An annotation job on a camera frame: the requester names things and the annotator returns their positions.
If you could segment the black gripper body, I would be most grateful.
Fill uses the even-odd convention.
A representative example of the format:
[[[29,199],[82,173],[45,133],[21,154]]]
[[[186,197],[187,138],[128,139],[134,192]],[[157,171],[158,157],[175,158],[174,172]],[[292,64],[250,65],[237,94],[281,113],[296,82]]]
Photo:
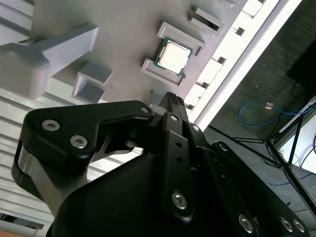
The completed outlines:
[[[53,237],[235,237],[213,180],[185,155],[142,155],[72,193]]]

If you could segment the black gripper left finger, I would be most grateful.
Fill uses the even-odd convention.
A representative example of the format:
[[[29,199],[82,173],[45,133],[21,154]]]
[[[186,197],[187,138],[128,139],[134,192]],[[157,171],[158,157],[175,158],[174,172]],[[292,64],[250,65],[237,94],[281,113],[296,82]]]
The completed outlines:
[[[170,92],[158,108],[133,100],[35,109],[23,120],[11,173],[20,188],[45,200],[40,181],[78,188],[92,162],[140,147],[145,159],[163,162],[162,206],[191,216],[189,131],[184,101]]]

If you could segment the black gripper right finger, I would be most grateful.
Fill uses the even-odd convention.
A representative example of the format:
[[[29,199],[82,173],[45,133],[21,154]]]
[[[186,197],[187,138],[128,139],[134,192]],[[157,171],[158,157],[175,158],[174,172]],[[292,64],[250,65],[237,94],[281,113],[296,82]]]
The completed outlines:
[[[172,109],[183,122],[190,156],[204,180],[211,180],[219,212],[231,237],[308,237],[303,221],[225,143],[208,144],[188,121],[182,98],[172,95]]]

